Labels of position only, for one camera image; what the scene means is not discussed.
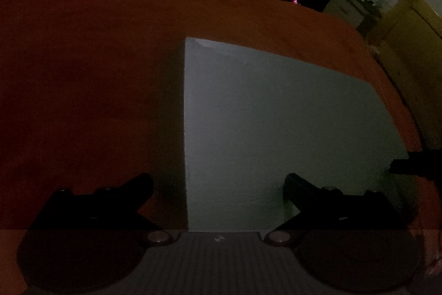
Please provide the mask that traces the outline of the white box lid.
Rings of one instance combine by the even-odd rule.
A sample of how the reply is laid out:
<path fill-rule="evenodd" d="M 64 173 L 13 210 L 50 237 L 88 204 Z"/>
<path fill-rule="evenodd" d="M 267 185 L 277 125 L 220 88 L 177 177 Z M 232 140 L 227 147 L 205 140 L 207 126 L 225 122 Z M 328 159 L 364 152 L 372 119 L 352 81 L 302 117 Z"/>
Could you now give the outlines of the white box lid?
<path fill-rule="evenodd" d="M 185 42 L 183 125 L 196 232 L 269 231 L 297 213 L 287 174 L 362 195 L 407 155 L 368 82 L 211 40 Z"/>

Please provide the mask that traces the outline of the red tablecloth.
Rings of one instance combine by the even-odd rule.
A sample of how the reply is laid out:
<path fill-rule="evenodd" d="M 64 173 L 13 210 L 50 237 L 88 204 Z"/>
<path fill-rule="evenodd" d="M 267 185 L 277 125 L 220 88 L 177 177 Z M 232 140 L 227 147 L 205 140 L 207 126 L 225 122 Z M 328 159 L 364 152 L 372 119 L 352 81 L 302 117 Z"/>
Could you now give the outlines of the red tablecloth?
<path fill-rule="evenodd" d="M 410 151 L 410 112 L 363 38 L 279 0 L 1 0 L 1 292 L 22 294 L 25 230 L 53 190 L 160 165 L 160 83 L 187 37 L 255 47 L 370 82 Z"/>

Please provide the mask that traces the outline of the white side cabinet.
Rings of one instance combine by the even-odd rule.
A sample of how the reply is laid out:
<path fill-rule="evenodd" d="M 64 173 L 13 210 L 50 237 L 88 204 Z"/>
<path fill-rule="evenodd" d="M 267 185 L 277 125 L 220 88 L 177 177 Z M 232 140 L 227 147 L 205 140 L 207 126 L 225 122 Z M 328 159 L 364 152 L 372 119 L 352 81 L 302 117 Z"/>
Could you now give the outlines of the white side cabinet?
<path fill-rule="evenodd" d="M 377 23 L 375 16 L 358 0 L 330 0 L 323 13 L 341 19 L 355 29 L 370 29 Z"/>

